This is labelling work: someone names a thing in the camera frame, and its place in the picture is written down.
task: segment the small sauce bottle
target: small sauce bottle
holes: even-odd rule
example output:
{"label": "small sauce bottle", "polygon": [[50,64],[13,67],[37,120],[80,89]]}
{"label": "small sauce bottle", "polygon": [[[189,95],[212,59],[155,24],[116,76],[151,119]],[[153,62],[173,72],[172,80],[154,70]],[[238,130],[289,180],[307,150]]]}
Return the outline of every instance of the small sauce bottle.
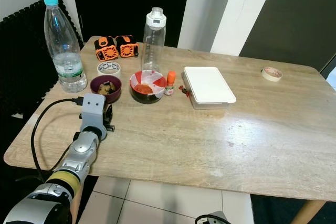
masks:
{"label": "small sauce bottle", "polygon": [[167,76],[167,86],[164,90],[164,94],[166,95],[172,95],[174,93],[174,81],[175,81],[176,73],[175,71],[169,71]]}

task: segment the tape roll on table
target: tape roll on table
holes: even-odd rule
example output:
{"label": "tape roll on table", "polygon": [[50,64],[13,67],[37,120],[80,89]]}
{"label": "tape roll on table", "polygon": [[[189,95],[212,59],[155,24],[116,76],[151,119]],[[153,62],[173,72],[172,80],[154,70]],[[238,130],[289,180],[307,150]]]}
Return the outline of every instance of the tape roll on table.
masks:
{"label": "tape roll on table", "polygon": [[107,74],[109,76],[115,76],[120,78],[121,76],[121,67],[118,63],[114,61],[103,62],[97,66],[97,74],[98,76],[102,76],[103,74]]}
{"label": "tape roll on table", "polygon": [[269,81],[280,81],[282,77],[281,71],[273,67],[264,67],[261,71],[261,75]]}

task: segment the yellow band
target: yellow band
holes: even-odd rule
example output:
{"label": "yellow band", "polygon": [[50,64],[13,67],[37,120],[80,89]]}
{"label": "yellow band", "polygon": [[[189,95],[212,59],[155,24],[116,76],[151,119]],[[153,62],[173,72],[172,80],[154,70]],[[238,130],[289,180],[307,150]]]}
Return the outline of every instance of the yellow band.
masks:
{"label": "yellow band", "polygon": [[74,174],[69,173],[65,170],[59,170],[59,171],[53,173],[48,178],[47,182],[51,179],[60,179],[60,180],[63,180],[64,182],[66,182],[74,190],[73,195],[76,195],[76,193],[79,190],[80,182],[79,182],[78,178]]}

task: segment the table leg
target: table leg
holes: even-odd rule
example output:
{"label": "table leg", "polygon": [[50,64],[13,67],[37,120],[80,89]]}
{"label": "table leg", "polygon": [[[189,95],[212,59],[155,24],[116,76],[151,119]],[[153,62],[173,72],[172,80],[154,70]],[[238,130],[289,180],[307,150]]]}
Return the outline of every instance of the table leg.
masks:
{"label": "table leg", "polygon": [[326,201],[324,200],[307,200],[291,224],[308,224],[325,203]]}
{"label": "table leg", "polygon": [[72,215],[72,224],[76,224],[80,200],[82,199],[83,186],[84,184],[80,187],[80,189],[76,193],[75,197],[73,198],[71,207],[70,207],[70,212]]}

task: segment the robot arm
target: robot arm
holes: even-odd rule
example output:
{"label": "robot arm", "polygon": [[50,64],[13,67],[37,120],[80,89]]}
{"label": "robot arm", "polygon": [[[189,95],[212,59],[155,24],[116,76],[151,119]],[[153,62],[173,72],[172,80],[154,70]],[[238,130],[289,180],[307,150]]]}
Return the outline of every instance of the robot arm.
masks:
{"label": "robot arm", "polygon": [[69,153],[46,183],[38,186],[8,214],[4,223],[71,223],[70,206],[97,157],[99,142],[106,136],[103,124],[105,97],[85,94],[82,125]]}

